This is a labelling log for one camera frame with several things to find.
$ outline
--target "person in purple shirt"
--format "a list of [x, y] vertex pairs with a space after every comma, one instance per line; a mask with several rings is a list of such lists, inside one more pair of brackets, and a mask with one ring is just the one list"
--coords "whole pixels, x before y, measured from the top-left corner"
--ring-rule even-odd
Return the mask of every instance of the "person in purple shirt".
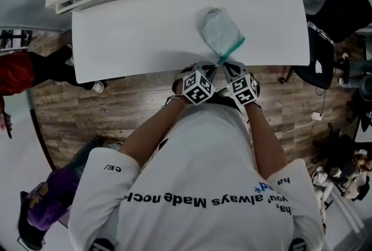
[[[44, 235], [69, 210], [90, 152], [103, 141], [95, 137], [83, 146], [64, 168], [50, 173], [30, 193], [22, 191], [18, 230], [31, 250], [41, 250]], [[107, 141], [103, 146], [119, 150], [122, 143]]]

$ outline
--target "purple shirt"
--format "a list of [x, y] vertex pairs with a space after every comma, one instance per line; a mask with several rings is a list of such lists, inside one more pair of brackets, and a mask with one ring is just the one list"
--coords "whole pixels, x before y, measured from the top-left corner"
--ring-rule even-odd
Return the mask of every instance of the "purple shirt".
[[46, 182], [33, 189], [28, 198], [30, 205], [27, 218], [39, 230], [48, 230], [50, 226], [67, 213], [61, 200], [74, 196], [79, 178], [69, 168], [53, 171]]

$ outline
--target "black office chair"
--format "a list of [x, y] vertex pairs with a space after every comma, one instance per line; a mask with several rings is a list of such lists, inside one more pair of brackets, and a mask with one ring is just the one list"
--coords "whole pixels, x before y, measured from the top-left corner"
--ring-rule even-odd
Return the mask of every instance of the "black office chair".
[[[322, 89], [329, 89], [333, 77], [333, 68], [348, 70], [340, 62], [334, 61], [332, 42], [339, 43], [356, 30], [372, 22], [372, 7], [368, 0], [325, 0], [324, 5], [316, 15], [307, 15], [310, 65], [292, 66], [286, 78], [280, 78], [280, 83], [287, 82], [293, 71], [307, 83]], [[321, 73], [316, 73], [317, 61], [321, 64]]]

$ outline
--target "white table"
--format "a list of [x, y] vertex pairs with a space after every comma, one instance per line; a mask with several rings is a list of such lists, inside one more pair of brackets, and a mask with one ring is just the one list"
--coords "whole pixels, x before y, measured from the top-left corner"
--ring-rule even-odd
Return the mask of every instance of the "white table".
[[302, 0], [121, 0], [73, 13], [79, 83], [217, 62], [197, 24], [226, 8], [246, 37], [231, 59], [246, 65], [308, 65]]

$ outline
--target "green trim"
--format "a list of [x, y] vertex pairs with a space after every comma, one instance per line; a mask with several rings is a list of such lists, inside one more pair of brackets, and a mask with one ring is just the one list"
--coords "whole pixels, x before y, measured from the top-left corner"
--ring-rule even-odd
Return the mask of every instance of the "green trim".
[[229, 49], [227, 51], [227, 53], [225, 55], [223, 55], [219, 62], [217, 63], [217, 65], [220, 65], [221, 63], [225, 62], [227, 60], [227, 58], [237, 49], [239, 48], [239, 46], [241, 46], [243, 44], [243, 42], [245, 41], [245, 37], [241, 38], [231, 49]]

